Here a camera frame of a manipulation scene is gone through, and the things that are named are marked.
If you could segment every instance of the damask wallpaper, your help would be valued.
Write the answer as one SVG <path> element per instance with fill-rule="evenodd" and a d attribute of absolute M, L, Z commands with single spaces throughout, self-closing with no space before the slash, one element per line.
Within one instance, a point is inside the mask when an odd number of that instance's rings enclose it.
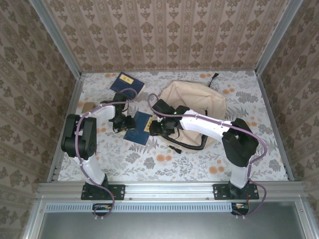
<path fill-rule="evenodd" d="M 319 222 L 318 0 L 304 0 L 262 79 L 294 175 Z"/>
<path fill-rule="evenodd" d="M 28 1 L 0 1 L 0 238 L 23 234 L 75 79 Z"/>
<path fill-rule="evenodd" d="M 288 0 L 44 0 L 83 72 L 254 69 Z"/>

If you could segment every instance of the floor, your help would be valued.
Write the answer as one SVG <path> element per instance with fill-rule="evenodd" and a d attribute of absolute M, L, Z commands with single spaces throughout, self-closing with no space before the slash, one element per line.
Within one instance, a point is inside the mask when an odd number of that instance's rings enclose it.
<path fill-rule="evenodd" d="M 146 84 L 144 91 L 128 113 L 152 113 L 147 106 L 150 93 L 160 95 L 172 81 L 200 82 L 205 85 L 215 72 L 132 72 L 133 77 Z M 254 71 L 221 71 L 211 88 L 226 98 L 227 120 L 244 119 L 253 133 L 260 136 L 268 147 L 267 156 L 252 168 L 252 179 L 257 181 L 286 181 L 284 165 L 270 124 Z M 118 73 L 93 73 L 84 75 L 84 85 L 76 113 L 85 102 L 99 103 L 111 100 L 114 92 L 109 89 Z M 197 153 L 177 154 L 157 137 L 149 137 L 146 146 L 123 139 L 124 132 L 113 133 L 109 122 L 97 129 L 97 158 L 110 181 L 228 181 L 231 164 L 222 145 L 217 142 Z M 79 166 L 64 155 L 59 181 L 84 180 Z"/>

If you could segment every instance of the black strap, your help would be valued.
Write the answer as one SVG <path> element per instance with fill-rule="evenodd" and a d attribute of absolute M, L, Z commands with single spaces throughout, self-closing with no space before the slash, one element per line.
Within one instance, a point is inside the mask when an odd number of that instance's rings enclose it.
<path fill-rule="evenodd" d="M 176 141 L 176 139 L 177 138 L 171 138 L 171 137 L 169 137 L 169 136 L 167 136 L 167 135 L 163 135 L 163 138 L 165 138 L 166 140 L 168 140 L 168 141 L 170 141 L 170 142 L 172 142 L 172 143 L 176 143 L 176 144 L 178 144 L 178 145 L 180 145 L 180 146 L 182 146 L 182 147 L 184 147 L 184 148 L 187 148 L 187 149 L 191 149 L 191 150 L 202 150 L 202 149 L 204 149 L 205 148 L 205 145 L 206 145 L 206 142 L 207 142 L 207 136 L 206 135 L 204 135 L 204 134 L 202 134 L 201 135 L 201 144 L 200 144 L 200 146 L 194 146 L 194 145 L 189 145 L 189 144 L 185 144 L 185 143 L 182 143 L 182 142 L 178 142 L 178 141 Z M 175 148 L 175 147 L 173 147 L 173 146 L 169 146 L 171 149 L 174 149 L 175 151 L 176 151 L 176 153 L 180 153 L 181 152 L 181 150 L 180 149 L 177 149 L 177 148 Z"/>
<path fill-rule="evenodd" d="M 171 149 L 175 150 L 176 153 L 181 154 L 181 150 L 178 148 L 175 148 L 173 146 L 169 146 Z"/>
<path fill-rule="evenodd" d="M 213 80 L 214 80 L 218 75 L 219 75 L 218 73 L 215 73 L 215 74 L 213 75 L 213 77 L 211 78 L 210 83 L 208 84 L 208 87 L 210 87 L 211 83 L 213 82 Z"/>

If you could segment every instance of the yellow label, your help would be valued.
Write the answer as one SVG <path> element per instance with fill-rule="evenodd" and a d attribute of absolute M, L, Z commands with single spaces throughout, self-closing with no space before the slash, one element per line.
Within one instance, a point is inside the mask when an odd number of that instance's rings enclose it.
<path fill-rule="evenodd" d="M 121 74 L 120 75 L 120 79 L 121 80 L 123 80 L 123 81 L 125 81 L 126 83 L 129 83 L 130 85 L 133 83 L 133 79 L 132 78 L 130 78 L 130 77 L 128 77 L 128 76 L 125 76 L 125 75 L 123 75 L 123 74 Z"/>
<path fill-rule="evenodd" d="M 149 118 L 149 121 L 148 121 L 148 123 L 146 124 L 146 126 L 144 128 L 145 132 L 148 132 L 148 133 L 150 132 L 151 123 L 152 123 L 152 117 Z"/>

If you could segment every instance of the patterned fabric surface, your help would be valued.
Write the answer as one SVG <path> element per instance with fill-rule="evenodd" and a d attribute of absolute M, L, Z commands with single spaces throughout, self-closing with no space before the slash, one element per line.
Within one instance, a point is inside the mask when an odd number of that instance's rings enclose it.
<path fill-rule="evenodd" d="M 304 182 L 319 223 L 319 1 L 303 2 L 262 78 L 294 176 Z"/>
<path fill-rule="evenodd" d="M 0 1 L 0 238 L 23 235 L 75 79 L 28 1 Z"/>
<path fill-rule="evenodd" d="M 82 71 L 254 69 L 288 0 L 44 0 Z"/>
<path fill-rule="evenodd" d="M 129 114 L 136 111 L 152 113 L 147 104 L 150 93 L 160 95 L 173 80 L 201 82 L 205 85 L 215 72 L 135 72 L 133 77 L 145 82 L 145 90 L 130 104 Z M 261 91 L 253 71 L 219 72 L 211 87 L 226 97 L 226 119 L 246 120 L 252 131 L 263 138 L 269 153 L 252 169 L 255 180 L 287 180 L 277 143 L 270 125 Z M 109 89 L 116 73 L 87 74 L 80 96 L 77 114 L 85 102 L 111 100 Z M 114 133 L 112 124 L 105 122 L 97 129 L 97 158 L 111 181 L 221 181 L 229 180 L 231 164 L 222 144 L 217 142 L 198 153 L 177 154 L 157 137 L 149 137 L 146 146 L 123 139 L 124 132 Z M 65 155 L 59 180 L 84 180 L 79 166 Z"/>

